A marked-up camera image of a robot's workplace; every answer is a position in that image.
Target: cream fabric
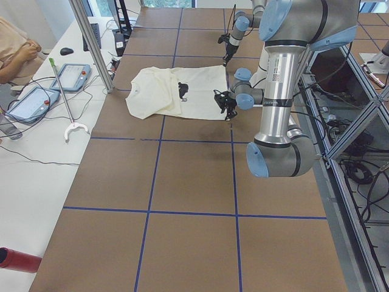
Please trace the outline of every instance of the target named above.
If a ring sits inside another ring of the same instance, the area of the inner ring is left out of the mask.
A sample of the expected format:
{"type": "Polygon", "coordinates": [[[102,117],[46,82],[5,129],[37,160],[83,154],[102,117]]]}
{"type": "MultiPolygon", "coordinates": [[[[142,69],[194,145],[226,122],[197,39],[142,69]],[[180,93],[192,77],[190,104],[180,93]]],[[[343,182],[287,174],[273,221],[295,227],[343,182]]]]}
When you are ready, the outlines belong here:
{"type": "MultiPolygon", "coordinates": [[[[0,17],[0,68],[11,62],[14,54],[27,40],[28,36],[25,32],[0,17]]],[[[25,62],[18,75],[11,82],[16,85],[25,85],[42,63],[43,59],[41,57],[25,62]]]]}
{"type": "Polygon", "coordinates": [[[213,99],[213,90],[227,90],[225,67],[142,69],[131,82],[132,90],[126,99],[129,112],[139,119],[152,114],[189,119],[224,120],[225,113],[213,99]],[[188,85],[187,99],[179,97],[178,83],[188,85]]]}

